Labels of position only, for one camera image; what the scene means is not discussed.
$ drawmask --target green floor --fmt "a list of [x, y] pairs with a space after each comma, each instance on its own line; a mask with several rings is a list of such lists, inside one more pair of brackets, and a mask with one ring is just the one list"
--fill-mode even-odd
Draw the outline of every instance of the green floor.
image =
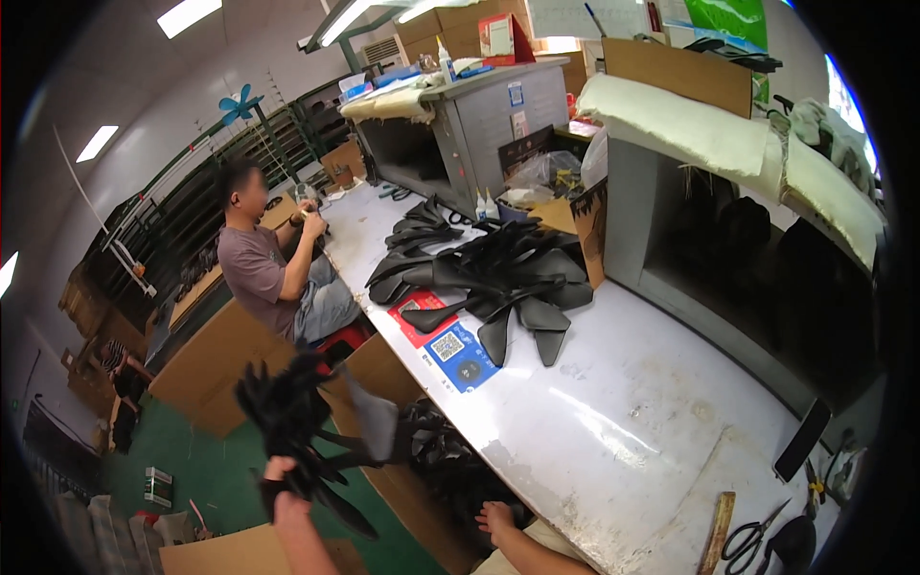
[[[156, 466], [176, 480], [174, 510], [191, 512], [189, 499], [201, 511], [208, 529], [229, 534], [266, 522], [255, 481], [249, 471], [264, 469], [261, 438], [249, 422], [220, 441], [204, 431], [193, 432], [183, 416], [149, 399], [134, 443], [127, 455], [103, 458], [103, 477], [116, 506], [124, 515], [138, 510], [163, 512], [144, 501], [144, 468]], [[319, 451], [327, 451], [319, 446]], [[324, 537], [350, 537], [373, 575], [405, 573], [444, 575], [445, 571], [399, 522], [358, 469], [343, 475], [350, 485], [336, 489], [361, 510], [380, 534], [376, 542], [352, 536], [329, 512], [314, 506], [311, 516]], [[198, 519], [192, 522], [198, 526]]]

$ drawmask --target glue bottle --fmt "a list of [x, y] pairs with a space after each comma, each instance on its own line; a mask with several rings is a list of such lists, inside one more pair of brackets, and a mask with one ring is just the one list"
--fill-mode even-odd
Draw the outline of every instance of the glue bottle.
[[451, 60], [451, 55], [447, 53], [447, 49], [441, 44], [441, 37], [435, 36], [435, 38], [438, 39], [438, 64], [444, 74], [444, 83], [453, 84], [457, 81], [457, 74], [454, 73], [454, 61]]
[[486, 200], [479, 188], [476, 188], [476, 219], [480, 222], [486, 219]]
[[489, 188], [486, 188], [486, 217], [490, 220], [500, 220], [499, 216], [499, 205], [495, 203], [495, 200], [492, 200], [491, 194], [489, 194]]

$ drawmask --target smartphone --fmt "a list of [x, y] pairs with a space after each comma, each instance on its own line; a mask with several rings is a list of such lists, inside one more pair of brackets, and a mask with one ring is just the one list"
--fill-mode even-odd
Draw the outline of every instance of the smartphone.
[[791, 481], [805, 463], [811, 450], [821, 440], [821, 434], [824, 433], [830, 421], [831, 409], [820, 399], [815, 399], [805, 419], [802, 420], [799, 430], [796, 431], [795, 437], [773, 464], [773, 470], [784, 483]]

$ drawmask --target white table surface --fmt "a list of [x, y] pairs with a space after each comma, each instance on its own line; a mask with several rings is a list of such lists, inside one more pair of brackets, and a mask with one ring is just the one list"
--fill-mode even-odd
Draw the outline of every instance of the white table surface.
[[[737, 493], [732, 530], [788, 498], [766, 539], [802, 513], [804, 467], [787, 485], [772, 470], [799, 428], [792, 413], [721, 351], [612, 282], [566, 312], [571, 328], [552, 367], [512, 320], [504, 368], [471, 393], [441, 381], [364, 288], [393, 224], [423, 200], [380, 200], [381, 190], [362, 184], [322, 211], [329, 258], [446, 417], [596, 569], [696, 572], [721, 491]], [[447, 304], [464, 296], [436, 294]], [[481, 325], [459, 316], [474, 333]], [[811, 461], [822, 473], [828, 454], [819, 445]], [[819, 509], [819, 549], [838, 512], [830, 498]], [[773, 557], [769, 572], [779, 566]]]

